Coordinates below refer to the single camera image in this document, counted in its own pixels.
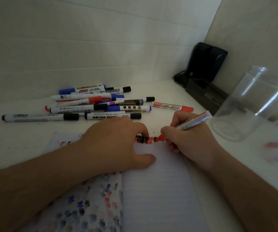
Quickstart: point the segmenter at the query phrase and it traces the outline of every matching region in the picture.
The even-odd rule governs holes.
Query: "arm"
[[[144,124],[128,118],[104,120],[73,144],[1,169],[0,231],[13,232],[50,201],[86,179],[154,163],[153,155],[134,152],[138,133],[149,136]]]
[[[176,112],[171,126],[161,129],[169,148],[211,176],[248,231],[278,231],[278,190],[226,152],[207,124],[186,131],[175,128],[194,116]]]

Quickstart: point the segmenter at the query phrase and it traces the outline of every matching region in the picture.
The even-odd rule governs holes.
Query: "black marker cap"
[[[94,111],[97,111],[97,110],[105,110],[105,109],[108,109],[108,105],[107,104],[95,104],[94,105]]]
[[[79,120],[79,114],[78,113],[64,114],[64,120]]]
[[[130,86],[123,87],[123,93],[130,92],[130,91],[131,91]]]
[[[155,101],[155,97],[146,97],[146,101],[147,102],[154,102]]]
[[[140,120],[141,119],[141,113],[130,113],[130,118]]]

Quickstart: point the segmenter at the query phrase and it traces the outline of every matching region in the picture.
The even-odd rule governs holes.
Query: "left hand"
[[[115,117],[92,125],[84,136],[74,143],[80,151],[77,160],[82,168],[93,169],[95,175],[143,169],[156,161],[152,154],[137,155],[133,149],[137,134],[148,137],[146,126],[129,118]]]

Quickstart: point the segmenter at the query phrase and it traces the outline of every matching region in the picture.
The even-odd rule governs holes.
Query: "right hand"
[[[200,168],[209,171],[215,157],[223,149],[214,138],[208,125],[203,122],[185,131],[175,128],[195,116],[197,114],[176,111],[170,126],[163,127],[161,133],[167,138],[166,143],[173,152],[181,152]]]

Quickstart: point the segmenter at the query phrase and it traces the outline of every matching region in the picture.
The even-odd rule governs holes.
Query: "lined paper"
[[[183,158],[164,142],[134,144],[156,163],[123,173],[123,232],[209,232]]]

